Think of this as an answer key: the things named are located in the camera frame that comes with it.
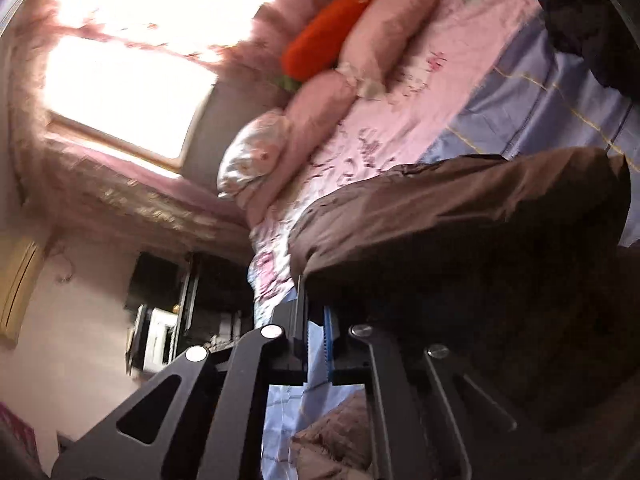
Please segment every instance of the orange plush toy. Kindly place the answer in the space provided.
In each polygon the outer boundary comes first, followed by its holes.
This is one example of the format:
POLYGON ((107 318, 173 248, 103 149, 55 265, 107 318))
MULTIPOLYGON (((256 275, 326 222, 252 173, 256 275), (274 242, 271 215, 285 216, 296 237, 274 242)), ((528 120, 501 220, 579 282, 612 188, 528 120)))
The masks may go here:
POLYGON ((370 1, 334 0, 321 10, 282 55, 285 75, 305 82, 330 68, 370 1))

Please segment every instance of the floral pillow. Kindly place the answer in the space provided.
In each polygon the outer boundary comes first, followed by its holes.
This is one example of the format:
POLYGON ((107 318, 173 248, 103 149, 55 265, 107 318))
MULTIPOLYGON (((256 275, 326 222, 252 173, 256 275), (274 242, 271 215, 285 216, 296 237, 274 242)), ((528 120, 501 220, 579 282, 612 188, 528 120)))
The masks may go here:
POLYGON ((263 113, 236 135, 218 170, 218 196, 232 198, 271 173, 287 144, 290 121, 279 108, 263 113))

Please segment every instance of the lace curtain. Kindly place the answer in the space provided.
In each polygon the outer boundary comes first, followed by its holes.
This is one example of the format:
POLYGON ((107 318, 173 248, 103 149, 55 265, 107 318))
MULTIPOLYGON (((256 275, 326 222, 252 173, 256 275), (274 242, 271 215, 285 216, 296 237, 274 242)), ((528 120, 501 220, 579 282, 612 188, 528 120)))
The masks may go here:
POLYGON ((49 129, 42 100, 47 56, 64 35, 179 56, 219 79, 262 89, 267 104, 282 104, 273 83, 280 55, 330 0, 179 0, 184 7, 172 6, 175 1, 25 0, 7 30, 15 173, 28 206, 63 228, 140 248, 203 250, 247 263, 248 229, 234 205, 180 176, 49 129), (190 7, 212 11, 203 19, 190 7))

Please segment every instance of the pink bedsheet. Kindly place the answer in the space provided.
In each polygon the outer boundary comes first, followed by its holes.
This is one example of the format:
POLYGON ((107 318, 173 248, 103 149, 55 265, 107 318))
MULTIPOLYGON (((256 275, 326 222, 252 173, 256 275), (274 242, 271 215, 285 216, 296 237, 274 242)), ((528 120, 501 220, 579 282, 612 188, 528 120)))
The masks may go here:
POLYGON ((287 239, 306 207, 345 184, 417 162, 539 9, 537 0, 440 2, 389 78, 385 97, 356 101, 252 230, 256 326, 269 322, 293 287, 287 239))

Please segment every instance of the pink pillow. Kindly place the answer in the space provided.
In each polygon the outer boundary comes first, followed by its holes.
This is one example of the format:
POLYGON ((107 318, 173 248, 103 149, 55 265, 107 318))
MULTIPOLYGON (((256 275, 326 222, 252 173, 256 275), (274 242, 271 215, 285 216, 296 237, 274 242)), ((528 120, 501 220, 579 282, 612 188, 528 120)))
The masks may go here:
POLYGON ((358 84, 358 95, 385 91, 386 74, 398 62, 409 38, 439 0, 373 0, 348 35, 338 71, 358 84))
POLYGON ((250 227, 262 222, 267 208, 309 155, 334 132, 355 99, 355 88, 335 70, 319 73, 298 90, 285 110, 291 130, 278 164, 257 189, 252 187, 236 197, 246 210, 250 227))

